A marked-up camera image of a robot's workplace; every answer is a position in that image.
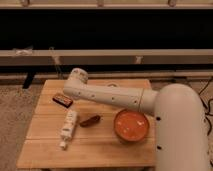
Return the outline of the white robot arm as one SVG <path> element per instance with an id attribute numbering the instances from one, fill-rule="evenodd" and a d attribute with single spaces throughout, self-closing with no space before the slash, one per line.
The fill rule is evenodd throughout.
<path id="1" fill-rule="evenodd" d="M 153 116 L 156 121 L 155 171 L 211 171 L 205 111 L 198 93 L 191 87 L 175 83 L 155 91 L 90 85 L 88 73 L 75 68 L 63 92 L 74 99 Z"/>

